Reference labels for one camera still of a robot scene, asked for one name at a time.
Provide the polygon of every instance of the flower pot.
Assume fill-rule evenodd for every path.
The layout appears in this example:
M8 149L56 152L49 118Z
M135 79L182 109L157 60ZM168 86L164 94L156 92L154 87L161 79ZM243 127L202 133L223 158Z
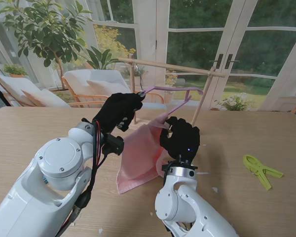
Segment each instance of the flower pot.
M171 104L173 101L174 93L173 92L164 92L164 103L165 104Z
M16 75L16 74L11 74L10 73L10 77L12 77L12 78L24 78L25 76L24 75Z

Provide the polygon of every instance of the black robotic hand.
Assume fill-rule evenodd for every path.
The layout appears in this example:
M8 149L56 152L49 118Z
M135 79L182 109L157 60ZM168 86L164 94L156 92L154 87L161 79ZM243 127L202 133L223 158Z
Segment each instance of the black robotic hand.
M167 129L162 129L160 145L166 149L169 155L179 162L191 164L200 145L198 127L192 127L183 118L170 117L166 120L170 124L172 136L168 137Z
M99 121L104 133L112 132L116 126L124 132L133 120L135 111L143 106L144 98L144 94L113 94L92 119L92 123Z

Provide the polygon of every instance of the door handle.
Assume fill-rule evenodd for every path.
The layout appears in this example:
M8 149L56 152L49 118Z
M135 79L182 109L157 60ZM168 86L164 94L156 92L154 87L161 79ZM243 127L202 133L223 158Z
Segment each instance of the door handle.
M222 63L222 56L223 56L223 54L221 53L221 54L218 56L218 60L210 60L209 62L217 62L217 64L216 64L216 69L219 69L220 66L221 66L221 63Z
M225 65L225 69L229 68L230 63L239 63L240 62L238 60L232 61L231 59L232 59L232 54L228 55L227 62L226 62L226 65Z

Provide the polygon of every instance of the white flowers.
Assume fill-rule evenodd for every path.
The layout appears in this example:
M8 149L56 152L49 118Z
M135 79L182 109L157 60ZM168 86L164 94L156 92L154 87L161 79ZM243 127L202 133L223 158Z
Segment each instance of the white flowers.
M242 111L248 108L248 106L251 104L251 101L247 100L246 93L239 93L232 95L227 99L218 101L217 104L225 107L228 110Z

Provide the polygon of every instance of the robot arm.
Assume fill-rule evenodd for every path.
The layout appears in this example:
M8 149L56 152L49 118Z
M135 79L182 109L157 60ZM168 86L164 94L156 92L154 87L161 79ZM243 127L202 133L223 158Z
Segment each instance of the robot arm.
M191 165L199 144L197 127L184 119L171 117L166 121L171 126L172 136L164 129L160 145L174 158L163 166L164 186L155 200L155 211L174 237L238 237L233 227L197 192L195 169ZM179 223L194 223L188 230Z
M92 123L83 119L67 137L43 145L0 205L0 237L60 236L90 200L101 151L119 155L123 150L122 139L111 131L127 130L144 97L114 94ZM92 169L84 166L90 158ZM54 190L70 192L63 197Z

